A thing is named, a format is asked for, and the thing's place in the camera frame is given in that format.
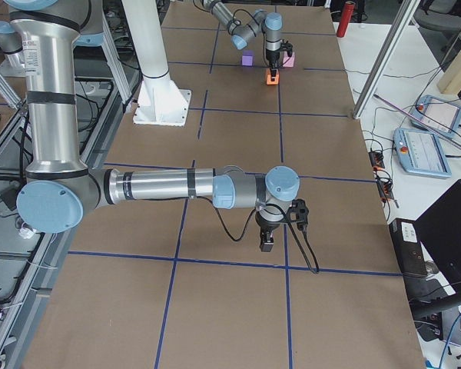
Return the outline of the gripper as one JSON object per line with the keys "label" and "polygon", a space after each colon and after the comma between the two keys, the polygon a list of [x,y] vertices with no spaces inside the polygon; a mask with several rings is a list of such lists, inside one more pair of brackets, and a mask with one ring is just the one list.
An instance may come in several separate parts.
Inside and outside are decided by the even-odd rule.
{"label": "gripper", "polygon": [[268,61],[268,71],[270,76],[276,77],[277,76],[277,61],[278,61],[278,50],[265,50],[265,58]]}
{"label": "gripper", "polygon": [[255,214],[255,220],[260,227],[260,251],[271,252],[274,247],[274,237],[272,231],[287,221],[284,217],[281,217],[277,221],[270,221],[264,218],[260,212]]}

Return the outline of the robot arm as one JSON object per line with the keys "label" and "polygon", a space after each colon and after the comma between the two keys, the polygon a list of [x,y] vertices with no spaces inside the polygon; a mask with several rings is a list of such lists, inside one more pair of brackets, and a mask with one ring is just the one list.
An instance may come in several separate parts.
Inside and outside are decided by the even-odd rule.
{"label": "robot arm", "polygon": [[[102,5],[94,1],[4,1],[11,24],[22,38],[25,58],[29,124],[33,161],[26,168],[27,184],[16,207],[26,224],[45,233],[75,228],[85,214],[121,201],[209,201],[218,209],[253,208],[250,217],[260,227],[260,249],[270,251],[273,231],[297,215],[298,174],[286,166],[265,175],[245,174],[237,166],[160,171],[91,170],[81,160],[78,143],[74,43],[88,27],[102,25]],[[278,78],[279,57],[292,56],[292,45],[281,37],[282,17],[258,9],[243,25],[222,1],[200,1],[231,36],[237,49],[251,38],[264,36],[267,72]],[[183,126],[191,91],[171,79],[156,1],[122,1],[141,69],[141,90],[135,124]]]}
{"label": "robot arm", "polygon": [[252,38],[259,34],[264,36],[264,57],[269,70],[267,71],[267,84],[279,83],[280,57],[285,52],[288,57],[293,54],[293,46],[282,38],[283,19],[278,12],[256,10],[250,16],[250,21],[243,24],[236,17],[238,10],[232,13],[222,1],[201,1],[203,9],[210,12],[227,30],[231,41],[238,50],[247,47]]}

